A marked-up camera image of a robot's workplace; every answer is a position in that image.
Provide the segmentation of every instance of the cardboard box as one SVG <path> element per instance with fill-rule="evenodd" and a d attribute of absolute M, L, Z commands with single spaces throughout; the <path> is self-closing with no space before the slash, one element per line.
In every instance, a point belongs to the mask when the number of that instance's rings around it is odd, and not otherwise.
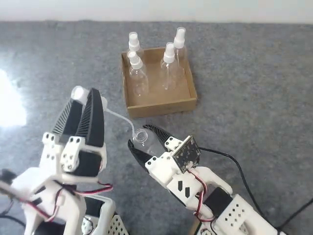
<path fill-rule="evenodd" d="M 146 97 L 134 95 L 129 76 L 127 53 L 122 53 L 123 88 L 129 116 L 132 118 L 164 115 L 175 112 L 191 111 L 197 103 L 197 92 L 189 63 L 184 66 L 185 79 L 173 91 L 162 88 L 160 61 L 165 48 L 151 48 L 144 51 L 144 63 L 149 77 L 149 94 Z"/>

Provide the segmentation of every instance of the gray floor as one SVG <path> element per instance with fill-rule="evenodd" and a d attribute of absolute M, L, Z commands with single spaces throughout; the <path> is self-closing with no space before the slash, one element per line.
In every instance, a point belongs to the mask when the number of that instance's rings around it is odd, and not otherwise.
<path fill-rule="evenodd" d="M 313 26 L 0 23 L 0 69 L 27 112 L 25 126 L 0 127 L 0 168 L 22 173 L 38 165 L 42 134 L 50 130 L 75 85 L 98 88 L 110 109 L 126 115 L 120 52 L 127 47 L 128 33 L 137 31 L 143 47 L 158 47 L 173 39 L 179 25 L 187 28 L 197 109 L 136 119 L 136 126 L 154 123 L 180 138 L 193 133 L 199 145 L 233 154 L 261 208 L 280 224 L 313 195 Z M 116 201 L 128 230 L 133 235 L 187 234 L 192 212 L 128 152 L 129 125 L 107 115 L 105 127 L 108 166 L 101 180 L 113 183 L 114 191 L 104 195 Z M 201 165 L 251 202 L 233 162 L 202 153 Z M 23 218 L 21 212 L 16 205 L 12 215 Z M 286 227 L 292 235 L 312 231 L 313 207 Z M 0 220 L 0 234 L 22 230 Z"/>

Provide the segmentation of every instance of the white wall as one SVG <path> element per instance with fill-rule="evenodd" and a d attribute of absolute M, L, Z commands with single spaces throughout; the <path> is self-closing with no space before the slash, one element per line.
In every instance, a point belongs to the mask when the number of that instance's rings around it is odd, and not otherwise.
<path fill-rule="evenodd" d="M 313 0 L 0 0 L 0 21 L 313 23 Z"/>

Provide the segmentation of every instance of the white spray nozzle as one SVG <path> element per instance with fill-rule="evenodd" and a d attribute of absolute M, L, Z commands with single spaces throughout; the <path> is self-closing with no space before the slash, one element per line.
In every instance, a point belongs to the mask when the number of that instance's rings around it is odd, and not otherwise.
<path fill-rule="evenodd" d="M 142 63 L 140 57 L 137 55 L 137 53 L 135 51 L 129 51 L 127 53 L 127 56 L 129 58 L 129 61 L 131 62 L 133 69 L 138 70 L 143 66 L 143 63 Z"/>
<path fill-rule="evenodd" d="M 174 46 L 177 49 L 183 48 L 185 44 L 185 33 L 186 29 L 184 27 L 179 27 L 174 38 Z"/>
<path fill-rule="evenodd" d="M 174 62 L 175 60 L 174 43 L 166 44 L 163 60 L 165 63 L 168 63 L 168 64 Z"/>
<path fill-rule="evenodd" d="M 140 49 L 138 34 L 136 32 L 129 33 L 128 46 L 129 50 L 138 51 Z"/>

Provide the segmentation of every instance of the robotic arm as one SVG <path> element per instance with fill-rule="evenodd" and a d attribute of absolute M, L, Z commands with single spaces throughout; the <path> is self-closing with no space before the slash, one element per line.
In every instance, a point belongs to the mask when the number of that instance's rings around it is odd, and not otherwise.
<path fill-rule="evenodd" d="M 266 222 L 240 195 L 207 167 L 198 166 L 200 150 L 192 136 L 181 141 L 166 131 L 145 125 L 163 144 L 165 152 L 157 157 L 128 147 L 138 163 L 168 189 L 187 209 L 195 211 L 201 221 L 200 235 L 277 235 L 277 230 Z M 215 189 L 207 199 L 207 187 Z"/>
<path fill-rule="evenodd" d="M 40 231 L 45 235 L 106 235 L 114 221 L 119 226 L 113 229 L 127 235 L 113 200 L 76 190 L 77 183 L 97 183 L 106 167 L 106 108 L 107 100 L 98 90 L 75 87 L 54 128 L 43 135 L 39 167 L 1 178 L 1 191 L 22 202 L 25 235 L 39 235 Z M 105 186 L 103 191 L 112 189 Z M 65 225 L 53 223 L 54 218 Z"/>

